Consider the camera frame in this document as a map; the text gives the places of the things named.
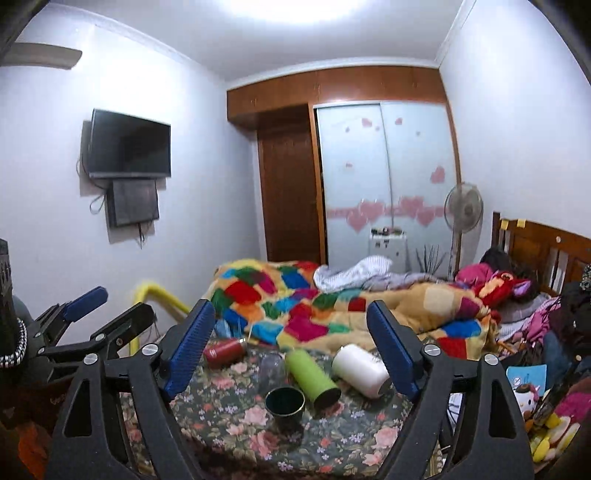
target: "power cord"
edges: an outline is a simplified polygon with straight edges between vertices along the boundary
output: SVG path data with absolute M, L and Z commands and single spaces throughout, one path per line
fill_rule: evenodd
M 106 199 L 106 194 L 107 194 L 107 187 L 105 187 L 103 185 L 99 185 L 92 178 L 90 178 L 90 175 L 88 175 L 88 170 L 86 170 L 86 166 L 84 165 L 84 160 L 83 160 L 83 156 L 82 155 L 80 156 L 80 158 L 78 159 L 78 162 L 76 164 L 76 173 L 78 174 L 78 176 L 80 176 L 80 167 L 79 167 L 79 165 L 82 167 L 82 170 L 84 171 L 84 174 L 86 176 L 86 180 L 88 180 L 88 182 L 91 185 L 95 186 L 96 188 L 98 188 L 99 190 L 102 191 L 102 193 L 100 195 L 97 195 L 96 198 L 94 200 L 92 200 L 92 202 L 88 206 L 88 209 L 90 210 L 90 212 L 93 215 L 98 215 L 100 213 L 100 211 L 103 209 L 103 207 L 105 206 L 105 199 Z M 99 205 L 99 209 L 98 210 L 93 210 L 92 206 L 99 199 L 102 199 L 102 201 L 101 201 L 101 203 Z
M 154 211 L 152 212 L 152 218 L 154 218 L 154 215 L 156 215 L 156 212 L 158 211 L 158 185 L 156 183 L 156 180 L 154 180 L 154 190 L 156 191 L 156 207 L 155 207 Z M 144 248 L 144 245 L 146 243 L 146 233 L 150 231 L 150 229 L 152 228 L 153 224 L 154 224 L 154 220 L 150 220 L 150 223 L 148 224 L 148 228 L 144 232 L 144 230 L 142 229 L 142 224 L 141 223 L 138 223 L 139 247 L 140 247 L 140 249 L 143 249 Z

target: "bed frame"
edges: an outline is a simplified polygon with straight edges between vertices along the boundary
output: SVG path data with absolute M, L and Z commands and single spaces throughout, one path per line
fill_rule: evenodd
M 580 281 L 591 263 L 591 239 L 528 220 L 504 219 L 499 212 L 492 214 L 491 245 L 534 270 L 540 290 L 552 296 L 568 282 Z

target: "white appliance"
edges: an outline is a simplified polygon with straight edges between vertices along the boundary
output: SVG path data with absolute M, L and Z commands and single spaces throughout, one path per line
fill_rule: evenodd
M 402 233 L 397 235 L 369 234 L 369 255 L 382 255 L 392 260 L 391 271 L 394 273 L 406 273 L 407 269 L 407 236 Z

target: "white water bottle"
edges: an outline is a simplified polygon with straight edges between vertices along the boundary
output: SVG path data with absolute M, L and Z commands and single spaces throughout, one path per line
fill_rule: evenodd
M 392 384 L 384 362 L 354 343 L 335 355 L 332 373 L 368 398 L 381 397 Z

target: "red water bottle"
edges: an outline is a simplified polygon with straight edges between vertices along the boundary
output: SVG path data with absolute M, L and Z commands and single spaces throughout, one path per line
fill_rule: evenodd
M 203 356 L 211 368 L 219 368 L 231 364 L 246 355 L 246 339 L 236 338 L 220 342 L 213 347 L 206 348 Z

